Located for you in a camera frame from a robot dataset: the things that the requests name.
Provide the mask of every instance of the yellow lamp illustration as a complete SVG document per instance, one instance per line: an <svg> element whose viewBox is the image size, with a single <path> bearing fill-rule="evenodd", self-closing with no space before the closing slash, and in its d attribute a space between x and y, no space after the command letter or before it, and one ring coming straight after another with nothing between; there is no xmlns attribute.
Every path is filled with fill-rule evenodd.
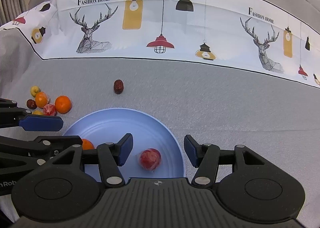
<svg viewBox="0 0 320 228"><path fill-rule="evenodd" d="M289 27L283 31L283 54L292 58L292 33Z"/></svg>
<svg viewBox="0 0 320 228"><path fill-rule="evenodd" d="M203 59L214 60L217 57L210 51L210 47L205 42L200 45L200 50L197 50L196 56Z"/></svg>
<svg viewBox="0 0 320 228"><path fill-rule="evenodd" d="M142 0L126 0L122 29L138 30L142 21Z"/></svg>
<svg viewBox="0 0 320 228"><path fill-rule="evenodd" d="M31 31L31 39L33 40L34 44L39 44L42 42L42 37L45 34L45 28L34 28Z"/></svg>

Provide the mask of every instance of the red fruit in plastic wrap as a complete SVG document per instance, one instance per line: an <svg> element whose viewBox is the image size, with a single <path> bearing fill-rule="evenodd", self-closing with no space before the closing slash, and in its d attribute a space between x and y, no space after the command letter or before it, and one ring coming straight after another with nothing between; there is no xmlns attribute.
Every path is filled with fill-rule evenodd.
<svg viewBox="0 0 320 228"><path fill-rule="evenodd" d="M55 116L57 113L56 108L54 105L47 104L43 107L43 114L49 116Z"/></svg>
<svg viewBox="0 0 320 228"><path fill-rule="evenodd" d="M152 148L143 151L138 158L140 166L148 171L154 171L159 166L160 162L160 152Z"/></svg>

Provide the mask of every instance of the dried red date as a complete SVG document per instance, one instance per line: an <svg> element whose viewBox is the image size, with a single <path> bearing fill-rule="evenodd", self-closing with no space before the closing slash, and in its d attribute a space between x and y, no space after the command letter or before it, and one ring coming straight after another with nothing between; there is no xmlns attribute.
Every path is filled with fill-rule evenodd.
<svg viewBox="0 0 320 228"><path fill-rule="evenodd" d="M123 82L120 79L116 80L113 89L116 94L121 94L124 89Z"/></svg>
<svg viewBox="0 0 320 228"><path fill-rule="evenodd" d="M34 110L37 108L37 105L36 105L36 101L32 100L32 99L29 99L27 101L27 107Z"/></svg>

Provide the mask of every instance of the orange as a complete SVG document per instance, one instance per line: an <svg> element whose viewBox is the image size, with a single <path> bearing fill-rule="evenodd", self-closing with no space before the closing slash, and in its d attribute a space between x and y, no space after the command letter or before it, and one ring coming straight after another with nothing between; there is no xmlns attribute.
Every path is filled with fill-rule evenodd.
<svg viewBox="0 0 320 228"><path fill-rule="evenodd" d="M67 96L59 96L54 102L54 106L60 114L65 114L71 109L71 101Z"/></svg>
<svg viewBox="0 0 320 228"><path fill-rule="evenodd" d="M94 149L94 146L91 143L91 141L89 141L87 139L81 139L81 140L82 140L82 149L84 149L84 150L92 150L92 149Z"/></svg>
<svg viewBox="0 0 320 228"><path fill-rule="evenodd" d="M39 92L36 94L36 105L39 108L43 108L47 103L49 103L49 96L44 92Z"/></svg>

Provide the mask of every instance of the light blue plate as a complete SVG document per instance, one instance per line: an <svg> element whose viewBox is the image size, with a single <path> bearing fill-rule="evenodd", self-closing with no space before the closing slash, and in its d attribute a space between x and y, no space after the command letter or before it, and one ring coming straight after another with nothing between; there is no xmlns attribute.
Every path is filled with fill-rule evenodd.
<svg viewBox="0 0 320 228"><path fill-rule="evenodd" d="M171 131L159 120L146 113L128 108L109 108L84 116L64 135L79 135L88 139L95 148L105 142L117 143L126 133L133 136L133 149L119 167L126 182L130 177L173 178L185 176L182 150ZM138 164L137 154L155 148L161 154L161 163L150 172ZM86 165L85 172L101 182L97 165Z"/></svg>

